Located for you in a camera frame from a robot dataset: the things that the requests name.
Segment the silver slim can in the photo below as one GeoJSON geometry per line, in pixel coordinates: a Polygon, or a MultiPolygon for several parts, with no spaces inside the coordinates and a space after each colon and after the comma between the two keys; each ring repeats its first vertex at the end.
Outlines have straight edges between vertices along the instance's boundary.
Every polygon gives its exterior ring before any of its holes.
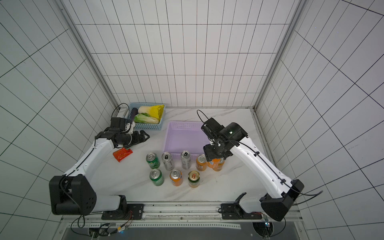
{"type": "Polygon", "coordinates": [[[164,152],[162,154],[162,161],[167,171],[172,171],[175,168],[171,153],[164,152]]]}
{"type": "Polygon", "coordinates": [[[191,153],[189,151],[183,151],[181,153],[181,162],[183,169],[189,169],[191,167],[191,153]]]}

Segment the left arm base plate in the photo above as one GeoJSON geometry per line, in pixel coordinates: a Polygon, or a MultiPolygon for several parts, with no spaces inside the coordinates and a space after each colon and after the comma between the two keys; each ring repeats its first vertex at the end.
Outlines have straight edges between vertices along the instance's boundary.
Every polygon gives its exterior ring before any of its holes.
{"type": "Polygon", "coordinates": [[[141,220],[144,212],[144,204],[126,204],[115,211],[105,211],[102,220],[141,220]]]}

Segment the green brown can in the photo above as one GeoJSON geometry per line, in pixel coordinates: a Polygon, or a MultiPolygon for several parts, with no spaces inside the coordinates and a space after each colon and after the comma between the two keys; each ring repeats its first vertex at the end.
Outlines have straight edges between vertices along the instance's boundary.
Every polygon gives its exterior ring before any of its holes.
{"type": "Polygon", "coordinates": [[[200,174],[197,171],[191,171],[188,174],[189,186],[191,188],[197,188],[200,184],[200,174]]]}

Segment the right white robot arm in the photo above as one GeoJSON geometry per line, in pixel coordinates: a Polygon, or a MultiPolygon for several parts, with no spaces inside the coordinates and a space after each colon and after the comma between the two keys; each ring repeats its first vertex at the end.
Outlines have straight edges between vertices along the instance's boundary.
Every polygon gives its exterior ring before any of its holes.
{"type": "Polygon", "coordinates": [[[248,133],[237,123],[224,127],[213,118],[205,121],[202,131],[211,141],[203,147],[208,162],[236,156],[258,177],[267,193],[260,198],[264,212],[280,222],[304,189],[300,180],[292,180],[260,152],[248,133]]]}

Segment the orange fanta can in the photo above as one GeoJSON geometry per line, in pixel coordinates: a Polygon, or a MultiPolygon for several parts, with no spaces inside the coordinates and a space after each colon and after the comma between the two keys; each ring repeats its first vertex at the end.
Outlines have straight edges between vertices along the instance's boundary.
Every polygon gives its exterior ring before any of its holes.
{"type": "Polygon", "coordinates": [[[214,160],[207,161],[207,166],[209,168],[213,169],[215,167],[215,161],[214,160]]]}
{"type": "Polygon", "coordinates": [[[215,165],[213,170],[216,171],[216,172],[221,171],[222,168],[223,168],[224,163],[225,163],[225,160],[224,159],[220,159],[220,161],[215,165]]]}
{"type": "Polygon", "coordinates": [[[196,158],[196,168],[198,171],[203,172],[207,168],[207,160],[204,154],[198,155],[196,158]]]}
{"type": "Polygon", "coordinates": [[[183,182],[182,172],[178,169],[173,169],[170,172],[170,179],[175,187],[180,186],[183,182]]]}

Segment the silver slim can back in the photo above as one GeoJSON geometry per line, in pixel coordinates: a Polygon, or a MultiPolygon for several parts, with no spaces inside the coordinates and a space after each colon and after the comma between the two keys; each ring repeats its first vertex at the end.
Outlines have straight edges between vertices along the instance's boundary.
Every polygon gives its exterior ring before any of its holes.
{"type": "Polygon", "coordinates": [[[172,171],[175,168],[171,153],[164,152],[162,154],[162,161],[167,171],[172,171]]]}

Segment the green sprite can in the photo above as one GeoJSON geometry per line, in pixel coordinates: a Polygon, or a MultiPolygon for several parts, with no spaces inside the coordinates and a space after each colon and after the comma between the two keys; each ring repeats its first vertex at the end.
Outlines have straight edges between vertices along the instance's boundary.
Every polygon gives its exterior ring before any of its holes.
{"type": "Polygon", "coordinates": [[[151,169],[158,169],[161,165],[157,154],[153,152],[147,154],[146,162],[148,163],[151,169]]]}
{"type": "Polygon", "coordinates": [[[153,169],[150,172],[150,180],[155,186],[161,186],[164,183],[164,176],[159,169],[153,169]]]}

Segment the purple plastic basket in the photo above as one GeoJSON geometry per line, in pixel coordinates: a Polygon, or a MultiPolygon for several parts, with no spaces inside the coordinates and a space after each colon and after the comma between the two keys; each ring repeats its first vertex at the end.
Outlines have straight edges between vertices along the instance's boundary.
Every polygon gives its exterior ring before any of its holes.
{"type": "Polygon", "coordinates": [[[163,152],[171,153],[173,159],[180,160],[181,153],[188,151],[194,161],[204,153],[203,147],[210,144],[202,131],[201,122],[171,121],[168,124],[163,152]]]}

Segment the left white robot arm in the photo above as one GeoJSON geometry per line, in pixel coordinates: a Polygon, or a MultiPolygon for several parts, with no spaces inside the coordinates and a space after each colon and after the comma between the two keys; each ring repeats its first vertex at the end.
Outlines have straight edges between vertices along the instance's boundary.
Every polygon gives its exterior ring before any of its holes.
{"type": "Polygon", "coordinates": [[[80,215],[111,212],[121,217],[128,214],[125,196],[99,195],[90,180],[103,160],[114,149],[125,149],[146,142],[150,138],[145,131],[124,133],[118,129],[105,130],[95,136],[94,143],[78,163],[61,176],[49,182],[52,213],[54,215],[80,215]]]}

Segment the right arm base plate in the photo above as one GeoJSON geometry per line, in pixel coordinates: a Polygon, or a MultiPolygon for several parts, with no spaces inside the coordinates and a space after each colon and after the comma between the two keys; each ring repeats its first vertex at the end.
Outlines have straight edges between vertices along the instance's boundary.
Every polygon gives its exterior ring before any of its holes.
{"type": "Polygon", "coordinates": [[[218,213],[222,215],[223,220],[261,220],[261,214],[246,213],[238,204],[221,204],[218,213]]]}

